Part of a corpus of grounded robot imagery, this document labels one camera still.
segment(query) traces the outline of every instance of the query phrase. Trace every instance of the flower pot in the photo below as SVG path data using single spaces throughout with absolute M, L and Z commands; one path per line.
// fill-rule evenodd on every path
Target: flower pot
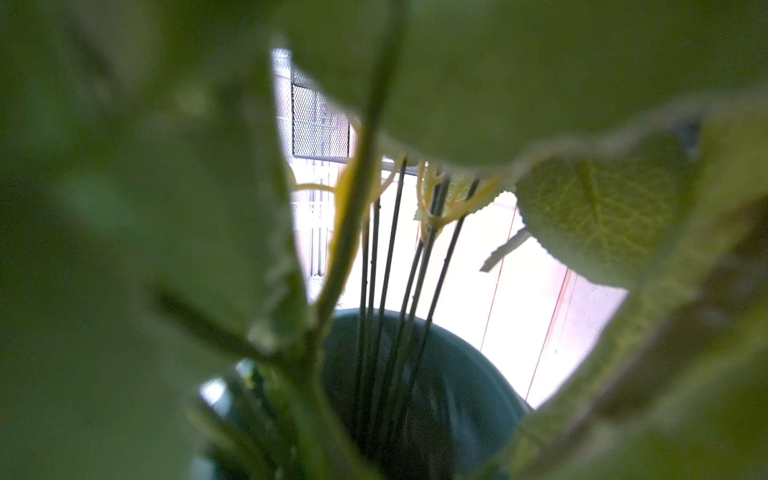
M 358 309 L 339 310 L 326 340 L 323 386 L 336 414 L 353 429 Z M 378 397 L 382 371 L 392 346 L 399 313 L 384 316 L 379 372 L 373 398 Z M 416 319 L 419 338 L 425 322 Z M 415 363 L 406 361 L 407 382 Z M 228 392 L 215 409 L 238 426 Z M 473 346 L 448 330 L 432 325 L 414 384 L 402 434 L 387 449 L 382 470 L 389 478 L 438 479 L 469 473 L 497 452 L 530 408 L 501 373 Z M 239 478 L 221 468 L 202 468 L 197 478 Z

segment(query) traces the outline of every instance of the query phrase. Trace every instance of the green leaf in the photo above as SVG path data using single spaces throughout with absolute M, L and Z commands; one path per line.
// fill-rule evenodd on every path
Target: green leaf
M 28 170 L 35 160 L 54 160 L 56 147 L 76 141 L 93 113 L 61 13 L 50 2 L 11 0 L 0 6 L 4 168 Z
M 181 407 L 234 358 L 158 316 L 132 262 L 49 200 L 0 177 L 0 476 L 183 478 Z
M 671 135 L 621 159 L 551 159 L 518 182 L 518 206 L 552 256 L 593 283 L 630 287 L 679 221 L 686 162 Z
M 204 118 L 137 121 L 61 192 L 89 226 L 137 251 L 147 282 L 272 355 L 310 316 L 269 84 L 259 82 L 253 94 L 212 94 Z
M 444 217 L 451 215 L 452 212 L 455 212 L 467 201 L 467 194 L 469 193 L 469 188 L 472 186 L 473 178 L 474 177 L 465 174 L 453 174 L 451 176 L 451 183 L 448 185 L 448 192 L 445 194 Z M 486 189 L 489 181 L 490 180 L 480 180 L 476 191 L 478 192 L 477 195 L 482 195 L 482 198 L 477 200 L 465 215 L 471 215 L 486 208 L 488 205 L 492 204 L 494 200 L 496 200 L 496 197 L 502 192 L 502 187 Z M 422 195 L 425 199 L 429 198 L 432 194 L 432 192 L 428 190 L 429 187 L 427 182 L 422 182 Z M 422 218 L 421 210 L 416 210 L 413 214 L 413 220 L 424 220 L 424 218 Z
M 389 33 L 388 5 L 288 0 L 272 21 L 293 60 L 359 116 Z M 407 5 L 382 126 L 454 164 L 506 165 L 540 142 L 602 134 L 657 106 L 768 76 L 760 0 Z M 696 109 L 678 106 L 673 117 Z
M 243 74 L 261 54 L 256 25 L 275 3 L 69 0 L 68 6 L 121 87 L 151 96 L 194 75 L 222 81 Z
M 767 306 L 747 310 L 739 322 L 752 328 L 698 359 L 646 412 L 594 426 L 573 454 L 542 478 L 765 475 Z M 752 338 L 743 336 L 745 330 Z
M 704 119 L 700 164 L 686 220 L 655 254 L 590 355 L 507 447 L 506 465 L 528 464 L 602 391 L 674 308 L 690 302 L 715 260 L 753 226 L 749 206 L 768 193 L 768 98 L 747 96 Z

